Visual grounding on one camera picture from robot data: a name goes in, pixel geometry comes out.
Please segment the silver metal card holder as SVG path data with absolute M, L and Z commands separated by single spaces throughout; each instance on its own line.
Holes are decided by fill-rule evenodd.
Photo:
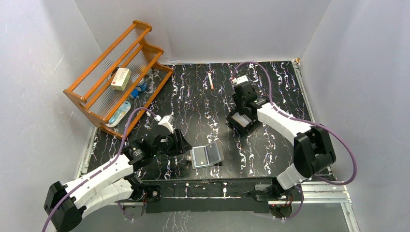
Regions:
M 207 145 L 193 147 L 186 156 L 193 169 L 210 167 L 224 161 L 222 143 L 215 140 Z

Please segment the black VIP card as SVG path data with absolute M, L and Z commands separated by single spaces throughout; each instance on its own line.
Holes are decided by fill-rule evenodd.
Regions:
M 192 150 L 192 157 L 195 168 L 204 167 L 209 164 L 206 149 L 204 147 L 196 147 Z

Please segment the black card tray box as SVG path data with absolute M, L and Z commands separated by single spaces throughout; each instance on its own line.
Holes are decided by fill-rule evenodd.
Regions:
M 227 125 L 236 130 L 238 134 L 245 136 L 255 129 L 255 121 L 249 119 L 246 115 L 240 115 L 235 108 L 226 117 Z

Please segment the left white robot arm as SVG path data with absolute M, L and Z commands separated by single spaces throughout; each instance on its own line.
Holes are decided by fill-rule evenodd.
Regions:
M 157 156 L 183 155 L 190 150 L 181 130 L 175 129 L 153 140 L 134 140 L 92 172 L 65 184 L 53 183 L 44 203 L 48 217 L 42 230 L 52 223 L 56 231 L 69 232 L 87 215 L 111 203 L 151 198 L 152 191 L 160 189 L 144 184 L 135 173 Z

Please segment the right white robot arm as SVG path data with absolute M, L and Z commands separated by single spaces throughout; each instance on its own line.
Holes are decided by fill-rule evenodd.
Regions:
M 337 159 L 327 130 L 310 121 L 301 122 L 292 115 L 271 105 L 267 98 L 258 97 L 249 81 L 234 86 L 235 108 L 228 114 L 228 124 L 241 134 L 252 131 L 257 122 L 280 133 L 293 145 L 293 162 L 265 187 L 255 186 L 248 195 L 257 201 L 273 198 L 285 200 L 292 190 L 326 169 Z

